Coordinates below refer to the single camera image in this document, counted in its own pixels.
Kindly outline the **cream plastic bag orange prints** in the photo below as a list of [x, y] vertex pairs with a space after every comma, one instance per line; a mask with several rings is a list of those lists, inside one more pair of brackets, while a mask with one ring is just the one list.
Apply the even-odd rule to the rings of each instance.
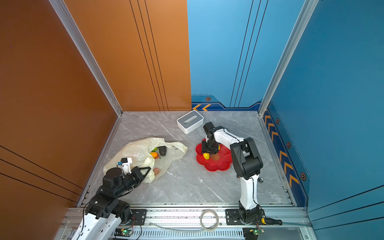
[[[167, 147], [166, 156], [159, 156], [154, 159], [151, 151], [160, 146]], [[117, 167], [117, 163], [122, 158], [132, 158], [131, 169], [134, 167], [151, 167], [150, 172], [144, 179], [144, 183], [149, 184], [156, 181], [165, 174], [175, 160], [182, 159], [187, 153], [188, 147], [180, 142], [166, 142], [163, 138], [146, 138], [125, 145], [110, 161], [104, 166], [103, 173], [106, 174], [111, 168]]]

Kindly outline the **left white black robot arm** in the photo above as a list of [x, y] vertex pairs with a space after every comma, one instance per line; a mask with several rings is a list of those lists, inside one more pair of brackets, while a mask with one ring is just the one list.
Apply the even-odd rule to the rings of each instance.
[[134, 167], [125, 174], [121, 168], [111, 168], [103, 177], [103, 183], [83, 210], [82, 221], [74, 233], [74, 240], [108, 240], [113, 237], [131, 237], [133, 228], [140, 227], [147, 210], [132, 210], [131, 205], [120, 197], [139, 187], [150, 172], [150, 167]]

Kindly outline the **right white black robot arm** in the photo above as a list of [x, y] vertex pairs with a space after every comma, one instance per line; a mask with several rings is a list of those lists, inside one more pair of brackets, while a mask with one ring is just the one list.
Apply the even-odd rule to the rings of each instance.
[[215, 127], [211, 122], [203, 128], [206, 133], [206, 138], [202, 140], [203, 159], [212, 160], [222, 147], [230, 150], [233, 167], [241, 181], [240, 219], [245, 224], [256, 222], [262, 211], [257, 200], [257, 186], [263, 161], [254, 139], [238, 137], [222, 126]]

